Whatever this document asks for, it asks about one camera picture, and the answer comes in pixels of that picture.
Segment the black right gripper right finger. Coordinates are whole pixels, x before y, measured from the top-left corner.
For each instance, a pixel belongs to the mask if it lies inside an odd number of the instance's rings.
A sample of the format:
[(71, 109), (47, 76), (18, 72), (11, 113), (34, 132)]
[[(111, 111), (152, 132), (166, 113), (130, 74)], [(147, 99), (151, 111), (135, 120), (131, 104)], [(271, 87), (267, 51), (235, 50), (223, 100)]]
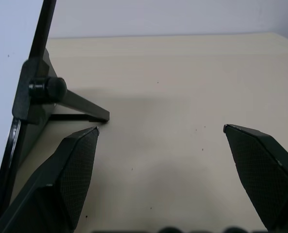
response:
[(239, 179), (269, 231), (288, 231), (288, 152), (270, 135), (223, 127)]

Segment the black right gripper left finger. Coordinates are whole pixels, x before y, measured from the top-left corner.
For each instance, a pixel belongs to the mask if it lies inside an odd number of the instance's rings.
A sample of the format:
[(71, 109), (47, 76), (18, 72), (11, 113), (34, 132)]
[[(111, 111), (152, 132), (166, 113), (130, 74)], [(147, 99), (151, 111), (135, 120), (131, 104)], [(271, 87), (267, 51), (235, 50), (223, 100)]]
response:
[(0, 233), (73, 233), (89, 189), (98, 127), (65, 137), (0, 217)]

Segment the black whiteboard stand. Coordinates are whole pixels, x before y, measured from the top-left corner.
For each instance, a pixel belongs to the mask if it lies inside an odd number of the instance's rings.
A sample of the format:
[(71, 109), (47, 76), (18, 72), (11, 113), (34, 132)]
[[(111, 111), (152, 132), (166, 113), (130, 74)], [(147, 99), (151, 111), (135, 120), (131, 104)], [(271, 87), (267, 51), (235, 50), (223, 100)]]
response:
[(3, 208), (9, 205), (24, 144), (30, 142), (28, 136), (35, 138), (50, 119), (105, 123), (110, 118), (109, 111), (68, 90), (65, 80), (57, 77), (46, 49), (32, 49), (23, 63), (12, 114), (4, 154)]

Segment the white board with black frame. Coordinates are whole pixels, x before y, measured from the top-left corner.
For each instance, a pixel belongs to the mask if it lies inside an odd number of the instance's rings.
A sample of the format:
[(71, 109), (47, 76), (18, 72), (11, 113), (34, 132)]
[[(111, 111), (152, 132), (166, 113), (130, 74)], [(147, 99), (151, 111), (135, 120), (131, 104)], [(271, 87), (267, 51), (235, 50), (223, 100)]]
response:
[(26, 125), (12, 113), (24, 62), (50, 60), (46, 43), (55, 5), (56, 0), (0, 0), (0, 215), (9, 205), (17, 168), (54, 110), (44, 106), (37, 125)]

